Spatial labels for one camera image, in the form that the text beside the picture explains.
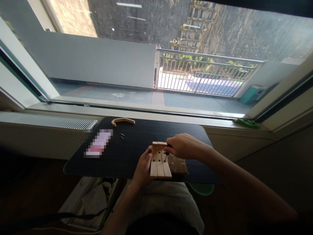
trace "balcony railing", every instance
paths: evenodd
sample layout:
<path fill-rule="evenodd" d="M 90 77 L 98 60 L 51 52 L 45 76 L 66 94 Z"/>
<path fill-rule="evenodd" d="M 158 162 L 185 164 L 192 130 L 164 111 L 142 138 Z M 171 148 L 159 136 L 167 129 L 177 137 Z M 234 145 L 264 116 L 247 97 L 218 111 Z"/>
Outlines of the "balcony railing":
<path fill-rule="evenodd" d="M 264 61 L 157 49 L 156 88 L 232 97 Z"/>

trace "radiator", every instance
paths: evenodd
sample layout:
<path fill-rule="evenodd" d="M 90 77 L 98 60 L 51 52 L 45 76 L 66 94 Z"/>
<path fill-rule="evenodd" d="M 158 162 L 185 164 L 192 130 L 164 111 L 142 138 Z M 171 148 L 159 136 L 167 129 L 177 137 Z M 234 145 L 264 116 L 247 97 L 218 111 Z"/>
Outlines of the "radiator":
<path fill-rule="evenodd" d="M 70 159 L 97 120 L 0 111 L 0 144 L 32 157 Z"/>

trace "black table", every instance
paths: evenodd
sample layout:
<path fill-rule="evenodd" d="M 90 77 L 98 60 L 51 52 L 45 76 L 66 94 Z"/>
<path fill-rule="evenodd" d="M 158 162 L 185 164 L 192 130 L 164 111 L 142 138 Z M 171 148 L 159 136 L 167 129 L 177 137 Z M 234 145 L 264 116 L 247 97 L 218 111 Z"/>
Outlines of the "black table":
<path fill-rule="evenodd" d="M 89 177 L 111 177 L 131 179 L 139 157 L 152 145 L 153 141 L 166 142 L 176 134 L 188 133 L 198 140 L 212 143 L 204 128 L 196 124 L 133 119 L 136 124 L 118 122 L 113 127 L 111 121 L 118 117 L 106 117 L 97 125 L 71 159 L 64 166 L 67 175 Z M 113 136 L 102 158 L 84 158 L 84 152 L 100 129 L 113 129 Z M 172 181 L 220 184 L 219 177 L 206 165 L 197 160 L 186 160 L 187 176 L 173 175 Z"/>

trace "gray floor tile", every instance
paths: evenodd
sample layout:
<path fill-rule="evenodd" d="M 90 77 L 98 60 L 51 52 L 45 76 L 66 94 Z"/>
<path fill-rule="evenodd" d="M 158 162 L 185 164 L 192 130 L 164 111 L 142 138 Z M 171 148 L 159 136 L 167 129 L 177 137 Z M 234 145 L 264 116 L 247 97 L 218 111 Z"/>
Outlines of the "gray floor tile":
<path fill-rule="evenodd" d="M 60 95 L 69 91 L 75 90 L 84 84 L 80 83 L 68 83 L 68 82 L 56 82 L 55 88 Z M 78 97 L 108 100 L 108 101 L 121 101 L 129 103 L 141 103 L 151 104 L 153 91 L 144 91 L 135 88 L 118 88 L 109 86 L 96 86 L 95 88 L 78 94 Z M 192 96 L 187 94 L 178 94 L 171 92 L 164 92 L 165 106 L 198 109 L 206 111 L 216 111 L 224 113 L 238 113 L 246 114 L 253 105 L 246 105 L 238 100 L 224 99 L 224 98 L 212 98 L 205 96 Z"/>
<path fill-rule="evenodd" d="M 185 94 L 175 95 L 174 93 L 164 93 L 165 105 L 178 108 L 200 109 L 217 112 L 228 112 L 214 98 L 191 96 Z"/>
<path fill-rule="evenodd" d="M 81 98 L 150 104 L 152 91 L 97 86 L 79 95 Z"/>
<path fill-rule="evenodd" d="M 215 98 L 215 100 L 229 110 L 229 113 L 246 114 L 254 106 L 232 99 Z"/>

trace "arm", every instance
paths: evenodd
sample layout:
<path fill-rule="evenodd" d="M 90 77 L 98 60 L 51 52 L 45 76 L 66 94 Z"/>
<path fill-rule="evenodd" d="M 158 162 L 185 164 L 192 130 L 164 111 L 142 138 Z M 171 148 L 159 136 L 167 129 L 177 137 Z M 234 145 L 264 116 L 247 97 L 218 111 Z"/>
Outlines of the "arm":
<path fill-rule="evenodd" d="M 196 159 L 211 168 L 221 180 L 265 221 L 277 222 L 297 219 L 297 212 L 274 191 L 253 175 L 231 162 L 210 145 L 188 134 L 168 138 L 172 147 L 164 151 L 184 159 Z"/>
<path fill-rule="evenodd" d="M 150 178 L 150 161 L 152 153 L 149 153 L 149 151 L 150 146 L 141 155 L 132 182 L 123 193 L 120 202 L 116 206 L 112 215 L 109 217 L 100 235 L 126 233 L 130 216 L 135 206 L 136 198 L 152 181 Z"/>

